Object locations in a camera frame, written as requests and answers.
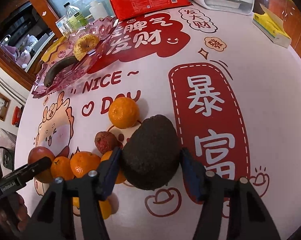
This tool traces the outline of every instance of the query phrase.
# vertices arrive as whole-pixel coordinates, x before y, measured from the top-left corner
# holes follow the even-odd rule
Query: chinese character
[[[114,37],[122,35],[121,33],[119,33],[122,29],[123,29],[123,27],[119,27],[117,30],[114,30],[111,37],[114,38]]]
[[[141,32],[141,33],[137,33],[135,34],[134,38],[133,38],[133,42],[135,44],[135,48],[137,48],[140,44],[148,44],[148,42],[154,40],[151,44],[152,45],[156,45],[159,44],[161,42],[161,35],[160,35],[161,30],[155,30],[153,32],[150,32],[149,34],[151,34],[151,36],[149,37],[149,34],[147,32]]]
[[[126,49],[130,49],[132,46],[128,46],[128,42],[131,38],[129,38],[129,35],[124,36],[124,40],[122,40],[122,38],[119,38],[119,40],[117,41],[112,41],[110,46],[110,50],[106,53],[106,55],[110,54],[114,48],[115,51],[112,54],[115,54],[121,50],[126,50]]]
[[[147,22],[145,22],[145,21],[142,21],[142,22],[137,21],[137,22],[135,22],[134,26],[133,26],[133,31],[135,31],[135,30],[141,31],[143,28],[147,27],[146,24],[147,24]]]
[[[155,18],[155,19],[152,18],[152,19],[150,19],[149,21],[150,21],[150,22],[154,21],[153,24],[155,24],[155,23],[160,23],[161,26],[169,26],[169,25],[172,25],[172,23],[167,23],[167,24],[166,24],[166,22],[163,21],[163,19],[164,19],[164,17],[161,17],[161,18]]]
[[[211,92],[215,88],[209,87],[212,85],[210,76],[207,75],[200,75],[200,76],[193,76],[187,77],[188,85],[191,90],[190,93],[195,93],[195,95],[189,96],[188,98],[192,98],[193,101],[189,104],[189,109],[194,108],[194,106],[200,106],[195,113],[202,112],[204,116],[211,116],[212,109],[217,111],[222,111],[222,108],[219,106],[215,106],[216,102],[224,103],[225,101],[218,96],[221,94],[220,92]]]
[[[215,131],[208,130],[210,136],[199,138],[195,136],[195,151],[196,156],[202,156],[202,148],[205,149],[206,161],[209,165],[215,164],[225,158],[228,154],[228,148],[233,149],[235,147],[235,138],[231,133],[221,133],[217,134]],[[226,145],[226,147],[216,148],[217,146]],[[212,153],[216,156],[216,153],[220,153],[215,158],[212,158]],[[205,167],[207,170],[216,169],[216,173],[220,176],[229,175],[229,179],[234,179],[235,177],[235,165],[233,162],[223,162],[218,163],[209,167]]]
[[[197,13],[194,12],[193,10],[186,10],[186,11],[184,11],[184,12],[186,12],[187,14],[197,14]]]
[[[201,19],[201,20],[204,20],[204,19],[202,19],[200,16],[192,15],[192,17],[193,17],[193,20],[195,20],[195,18],[199,18],[199,19]]]
[[[226,179],[235,179],[235,164],[233,162],[223,162],[209,167],[204,167],[206,170],[216,169],[216,173],[221,177],[223,177],[223,175],[228,175],[228,178]]]
[[[198,28],[205,28],[205,27],[207,27],[207,28],[211,28],[210,26],[209,26],[209,23],[208,22],[193,22]]]
[[[212,45],[215,48],[221,48],[223,46],[222,43],[219,43],[217,40],[211,39],[208,44]]]
[[[123,34],[125,35],[125,33],[126,33],[127,31],[129,31],[129,32],[132,31],[132,24],[129,24],[129,25],[126,25],[126,26],[125,26],[124,33],[123,33]]]

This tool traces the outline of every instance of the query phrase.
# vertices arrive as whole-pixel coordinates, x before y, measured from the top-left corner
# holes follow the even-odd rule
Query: orange
[[[111,215],[111,205],[108,199],[105,201],[98,201],[99,202],[99,207],[101,211],[101,215],[103,216],[103,219],[108,219],[109,216]]]
[[[139,108],[134,100],[120,97],[110,105],[108,117],[111,123],[119,129],[134,126],[139,118]]]
[[[73,206],[79,209],[79,197],[73,197]]]
[[[74,174],[70,168],[70,159],[67,157],[57,157],[52,162],[51,174],[55,179],[62,177],[64,180],[70,180],[74,178]]]
[[[100,160],[100,161],[102,162],[102,161],[108,160],[108,159],[110,158],[112,152],[113,152],[113,151],[109,151],[109,152],[104,153],[104,155],[101,157],[101,160]],[[118,175],[117,175],[115,184],[121,184],[121,183],[123,183],[125,180],[126,180],[126,178],[125,178],[125,176],[124,176],[122,170],[119,169],[119,172],[118,172]]]
[[[111,215],[111,205],[109,200],[106,199],[105,201],[98,201],[98,202],[99,202],[99,207],[103,219],[108,219],[109,216]],[[73,206],[79,209],[79,197],[73,197]]]
[[[91,152],[78,152],[70,159],[71,170],[77,178],[97,169],[99,163],[100,157]]]

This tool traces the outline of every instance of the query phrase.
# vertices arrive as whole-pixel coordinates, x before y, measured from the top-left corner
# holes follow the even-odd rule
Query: white bottle
[[[98,20],[99,18],[104,19],[106,16],[108,16],[108,13],[105,10],[105,7],[100,2],[92,1],[90,4],[91,8],[89,8],[90,13],[92,14],[93,18],[95,20]]]

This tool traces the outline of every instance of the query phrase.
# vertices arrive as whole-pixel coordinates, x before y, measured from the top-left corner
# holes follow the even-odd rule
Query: fruit plate
[[[42,69],[36,75],[34,89],[32,91],[33,97],[41,98],[50,93],[59,91],[73,84],[76,80],[85,75],[102,56],[117,24],[118,19],[116,17],[107,16],[104,19],[90,22],[85,27],[79,28],[76,33],[72,34],[66,41],[59,44],[56,47],[56,50],[50,54],[49,60],[43,63]],[[77,64],[70,65],[60,71],[55,77],[53,84],[50,87],[45,87],[44,78],[47,71],[61,59],[72,56],[75,42],[86,34],[93,34],[100,38],[95,49],[88,52]]]

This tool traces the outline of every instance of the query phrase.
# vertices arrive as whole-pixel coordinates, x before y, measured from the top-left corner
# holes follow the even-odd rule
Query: cardboard box
[[[284,31],[283,21],[261,4],[263,15],[254,13],[253,23],[275,44],[288,48],[292,39]]]

